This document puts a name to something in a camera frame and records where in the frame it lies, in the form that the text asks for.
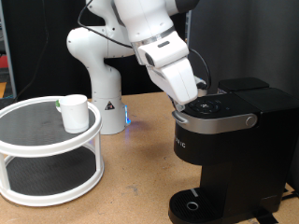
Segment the black cable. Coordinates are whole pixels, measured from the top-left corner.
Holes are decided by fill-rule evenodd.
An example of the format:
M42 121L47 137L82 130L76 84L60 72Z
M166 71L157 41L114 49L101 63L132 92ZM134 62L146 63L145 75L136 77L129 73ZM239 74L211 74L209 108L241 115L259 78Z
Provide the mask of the black cable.
M37 75L37 72L38 72L38 69L39 69L39 66L40 66L40 62L41 62L41 60L42 60L42 58L44 56L44 53L45 53L46 48L47 48L48 43L49 43L49 31L48 31L47 20L46 20L45 2L44 2L44 0L42 0L42 2L43 2L43 9L44 9L43 10L43 14L44 14L44 20L45 20L45 31L46 31L46 37L47 37L46 43L45 43L45 46L44 46L44 48L43 48L43 50L42 50L42 52L41 52L41 54L39 56L38 61L37 61L36 70L35 70L35 73L34 73L34 76L33 76L32 80L29 82L29 84L24 89L22 89L22 91L19 92L19 94L17 95L17 97L13 100L12 104L16 103L17 100L19 99L19 97L35 82L36 75Z
M297 193L296 191L293 191L291 194L282 197L281 201L291 199L291 198L299 198L299 193Z
M121 45L121 46L123 46L123 47L126 47L126 48L128 48L128 49L131 49L132 46L122 44L121 42L118 42L118 41L116 41L116 40L114 40L114 39L111 39L111 38L107 37L106 35L102 35L101 33L99 33L99 32L97 32L97 31L95 31L95 30L93 30L93 29L87 27L86 25L83 25L83 24L80 22L80 20L81 20L81 16L82 16L83 12L86 10L86 8L90 5L90 3L91 3L92 1L93 1L93 0L91 0L91 1L90 1L90 2L89 2L89 3L88 3L82 10L81 10L80 15L78 16L78 24L79 24L80 26L84 27L85 29L94 32L95 34L98 34L98 35L100 35L100 36L106 38L107 40L110 40L110 41L113 42L113 43L116 43L116 44Z
M189 51L195 53L203 62L205 68L206 68L206 75L207 75L207 82L206 85L203 87L203 90L208 90L211 85L212 85L212 78L211 78L211 74L209 72L208 66L206 64L205 59L200 55L200 53L198 53L195 49L189 49Z

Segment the black coffee maker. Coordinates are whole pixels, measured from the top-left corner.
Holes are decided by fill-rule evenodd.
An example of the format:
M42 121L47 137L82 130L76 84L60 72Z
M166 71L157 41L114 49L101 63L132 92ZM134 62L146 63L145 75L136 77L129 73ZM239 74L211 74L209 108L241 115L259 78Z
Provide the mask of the black coffee maker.
M175 194L175 224L230 224L278 210L299 133L299 100L256 78L173 112L175 152L202 165L200 187Z

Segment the wooden table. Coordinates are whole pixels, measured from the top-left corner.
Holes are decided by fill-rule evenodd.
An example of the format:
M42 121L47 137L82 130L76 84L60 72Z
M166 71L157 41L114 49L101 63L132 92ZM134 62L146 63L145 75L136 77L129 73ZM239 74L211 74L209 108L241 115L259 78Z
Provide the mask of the wooden table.
M25 207L0 198L0 223L171 224L173 194L199 186L201 167L179 159L173 150L174 110L165 93L123 96L132 124L102 135L104 176L86 195L51 207ZM279 223L298 223L299 201L282 202ZM257 223L255 219L242 224Z

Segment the white tiered stand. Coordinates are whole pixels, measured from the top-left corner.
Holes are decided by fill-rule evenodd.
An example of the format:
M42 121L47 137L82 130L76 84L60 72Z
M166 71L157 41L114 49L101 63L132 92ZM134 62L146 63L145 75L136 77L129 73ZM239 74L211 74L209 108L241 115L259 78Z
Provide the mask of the white tiered stand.
M59 98L61 98L61 96L41 97L10 105L0 111L0 118L2 118L5 114L13 110L17 110L23 106L41 104L44 102L55 102ZM55 205L60 203L66 203L78 198L79 196L91 190L99 182L104 173L104 162L101 156L100 142L100 130L102 128L102 119L99 110L94 105L88 103L88 107L95 115L94 125L88 131L67 141L63 141L61 143L56 143L52 145L36 147L15 146L0 141L0 192L5 198L14 203L27 206ZM95 154L96 162L96 171L94 175L82 185L69 191L49 196L28 196L11 190L7 176L7 165L15 157L48 157L62 154L81 146L85 146Z

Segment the blue led light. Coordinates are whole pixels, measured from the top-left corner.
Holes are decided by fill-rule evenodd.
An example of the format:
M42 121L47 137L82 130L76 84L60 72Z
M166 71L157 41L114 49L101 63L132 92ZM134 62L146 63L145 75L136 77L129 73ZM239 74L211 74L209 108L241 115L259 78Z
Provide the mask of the blue led light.
M131 123L131 120L129 119L129 116L128 116L128 106L127 105L125 106L125 122L127 124Z

